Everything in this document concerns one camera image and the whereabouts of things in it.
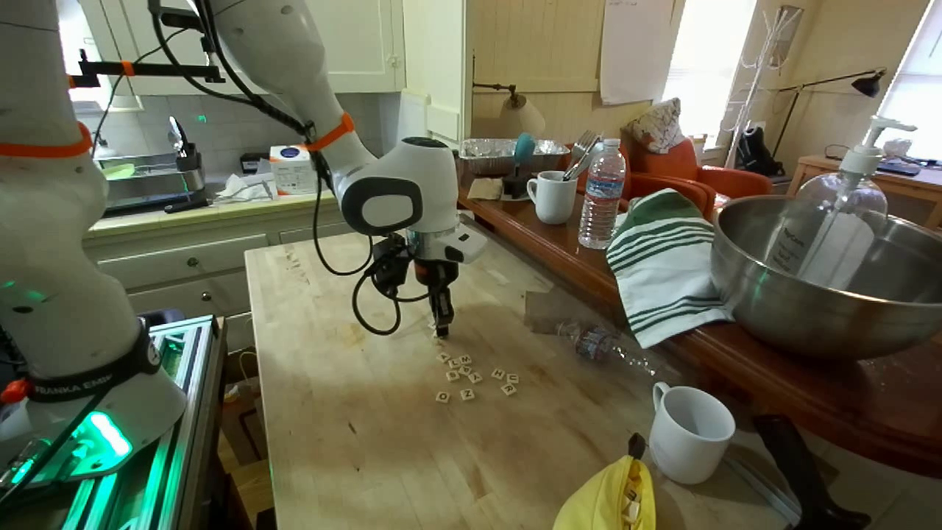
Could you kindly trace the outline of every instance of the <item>stainless steel bowl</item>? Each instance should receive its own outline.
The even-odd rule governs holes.
[[[722,210],[713,282],[758,342],[811,358],[864,358],[942,333],[942,235],[892,218],[881,249],[844,291],[763,263],[785,198],[742,198]]]

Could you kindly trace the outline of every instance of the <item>kitchen cabinet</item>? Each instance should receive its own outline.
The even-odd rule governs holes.
[[[148,0],[78,0],[93,34],[98,51],[106,59],[136,59],[159,48]],[[332,92],[370,93],[404,89],[404,2],[401,0],[305,0],[327,51],[327,77]],[[162,5],[184,8],[187,0],[162,0]],[[201,34],[180,32],[174,55],[184,65],[205,65]],[[164,52],[152,52],[148,61],[167,61]],[[136,93],[198,93],[184,79],[136,77]]]
[[[320,235],[342,233],[332,199],[320,205]],[[180,214],[102,218],[86,235],[87,255],[130,294],[139,316],[174,310],[223,316],[226,347],[254,345],[245,249],[313,235],[313,198],[229,204]]]

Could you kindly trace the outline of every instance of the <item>dish towel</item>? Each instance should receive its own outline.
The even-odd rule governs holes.
[[[635,199],[611,233],[605,263],[635,342],[729,322],[708,279],[713,224],[673,189]]]

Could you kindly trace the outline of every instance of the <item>white cup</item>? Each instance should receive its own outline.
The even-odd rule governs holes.
[[[566,224],[576,199],[576,179],[566,176],[566,170],[538,170],[526,182],[526,195],[542,224]]]
[[[691,386],[657,383],[650,400],[650,463],[673,482],[708,481],[736,432],[732,413]]]

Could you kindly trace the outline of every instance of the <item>paper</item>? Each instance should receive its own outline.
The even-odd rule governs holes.
[[[660,101],[670,68],[673,2],[605,0],[600,42],[600,101],[605,105]]]

